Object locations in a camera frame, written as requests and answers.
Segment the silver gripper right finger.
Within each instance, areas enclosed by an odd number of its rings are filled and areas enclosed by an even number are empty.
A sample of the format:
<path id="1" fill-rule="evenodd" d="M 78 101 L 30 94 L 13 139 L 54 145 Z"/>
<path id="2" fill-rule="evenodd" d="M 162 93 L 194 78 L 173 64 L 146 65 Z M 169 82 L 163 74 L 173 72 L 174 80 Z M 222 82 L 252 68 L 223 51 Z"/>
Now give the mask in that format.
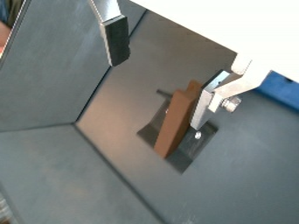
<path id="1" fill-rule="evenodd" d="M 269 73 L 269 66 L 239 54 L 231 72 L 221 70 L 205 83 L 193 112 L 191 127 L 199 130 L 221 107 L 233 111 L 239 105 L 237 95 L 260 87 Z"/>

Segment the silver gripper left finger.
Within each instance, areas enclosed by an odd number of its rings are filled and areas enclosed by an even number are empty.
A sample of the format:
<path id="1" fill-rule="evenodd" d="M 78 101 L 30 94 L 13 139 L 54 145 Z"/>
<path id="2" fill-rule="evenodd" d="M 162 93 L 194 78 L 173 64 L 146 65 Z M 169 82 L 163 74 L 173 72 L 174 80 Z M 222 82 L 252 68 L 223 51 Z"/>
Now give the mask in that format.
<path id="1" fill-rule="evenodd" d="M 98 18 L 102 38 L 107 50 L 107 61 L 113 67 L 130 57 L 127 16 L 122 14 L 118 0 L 89 0 Z"/>

